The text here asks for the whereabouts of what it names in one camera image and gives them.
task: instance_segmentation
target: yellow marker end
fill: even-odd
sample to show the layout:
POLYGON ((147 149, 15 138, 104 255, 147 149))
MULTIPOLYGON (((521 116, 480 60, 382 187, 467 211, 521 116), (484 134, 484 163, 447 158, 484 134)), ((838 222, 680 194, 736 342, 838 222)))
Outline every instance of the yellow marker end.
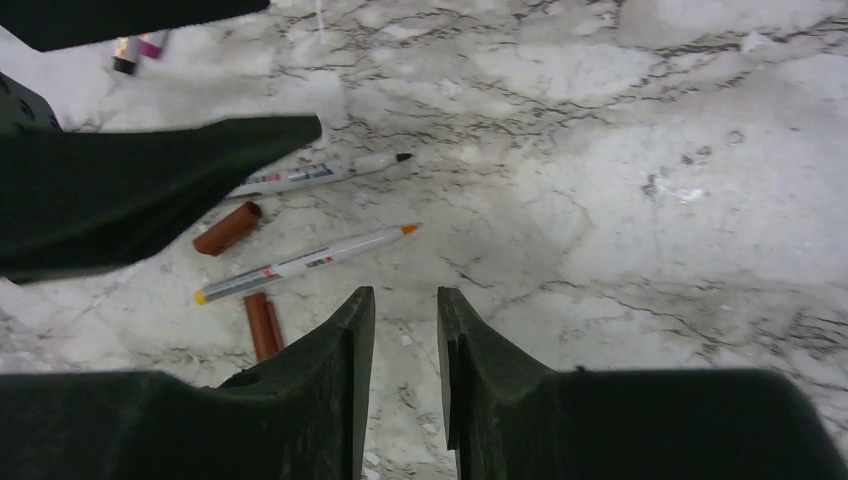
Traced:
POLYGON ((418 230, 418 227, 419 227, 418 223, 410 223, 409 225, 404 225, 404 226, 400 227, 400 231, 404 235, 409 235, 410 233, 418 230))

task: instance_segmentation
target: marble surface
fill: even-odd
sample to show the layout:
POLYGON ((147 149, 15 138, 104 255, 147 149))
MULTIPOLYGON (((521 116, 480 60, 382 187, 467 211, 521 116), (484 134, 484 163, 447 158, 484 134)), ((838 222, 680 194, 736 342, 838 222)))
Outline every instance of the marble surface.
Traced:
POLYGON ((324 138, 286 165, 416 158, 262 201, 260 232, 219 258, 192 250, 200 224, 104 277, 0 284, 0 370, 215 385, 252 364, 247 323, 191 292, 420 221, 268 290, 295 340, 375 286, 365 478, 455 478, 440 285, 551 367, 779 370, 848 452, 846 29, 844 0, 278 1, 175 31, 136 78, 110 71, 110 45, 38 54, 3 32, 4 72, 70 130, 317 112, 324 138))

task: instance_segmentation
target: marker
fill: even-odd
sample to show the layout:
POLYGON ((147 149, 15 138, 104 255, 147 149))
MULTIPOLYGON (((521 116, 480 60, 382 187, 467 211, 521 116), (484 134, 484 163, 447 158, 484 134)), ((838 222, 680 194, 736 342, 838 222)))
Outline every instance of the marker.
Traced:
POLYGON ((359 157, 350 161, 333 160, 305 167, 252 175, 227 195, 226 200, 288 192, 298 188, 338 182, 348 178, 379 172, 399 162, 412 158, 411 153, 382 154, 359 157))
POLYGON ((271 263, 227 280, 207 285, 194 293, 194 300, 200 305, 205 305, 230 295, 256 290, 269 283, 285 280, 313 268, 341 262, 377 247, 382 247, 409 235, 419 226, 418 223, 411 223, 384 228, 376 232, 341 240, 281 262, 271 263))
POLYGON ((112 68, 127 75, 135 75, 138 64, 140 45, 138 37, 121 37, 118 39, 118 48, 112 58, 115 59, 112 68))
POLYGON ((145 33, 141 36, 141 54, 145 57, 159 58, 165 41, 168 39, 170 30, 159 30, 158 32, 145 33))

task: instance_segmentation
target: black cap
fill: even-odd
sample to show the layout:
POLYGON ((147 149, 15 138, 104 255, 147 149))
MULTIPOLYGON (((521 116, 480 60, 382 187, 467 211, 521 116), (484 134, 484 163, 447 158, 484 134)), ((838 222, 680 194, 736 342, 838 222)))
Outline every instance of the black cap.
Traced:
POLYGON ((115 57, 115 63, 112 64, 112 68, 114 68, 116 72, 126 73, 127 75, 135 75, 135 67, 135 62, 118 57, 115 57))

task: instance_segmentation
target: white marble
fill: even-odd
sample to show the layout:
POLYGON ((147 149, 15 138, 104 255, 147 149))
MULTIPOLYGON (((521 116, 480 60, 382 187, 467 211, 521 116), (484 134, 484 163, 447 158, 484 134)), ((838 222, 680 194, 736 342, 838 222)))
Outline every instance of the white marble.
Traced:
MULTIPOLYGON (((285 160, 410 151, 348 183, 262 201, 219 258, 198 227, 101 278, 0 284, 2 371, 157 368, 215 385, 252 363, 215 280, 381 225, 414 238, 270 288, 286 335, 374 285, 366 478, 455 478, 445 450, 436 288, 556 368, 761 366, 794 379, 848 453, 845 0, 277 1, 180 29, 136 78, 109 45, 5 73, 69 129, 316 112, 285 160)), ((212 212, 206 221, 224 212, 212 212)))

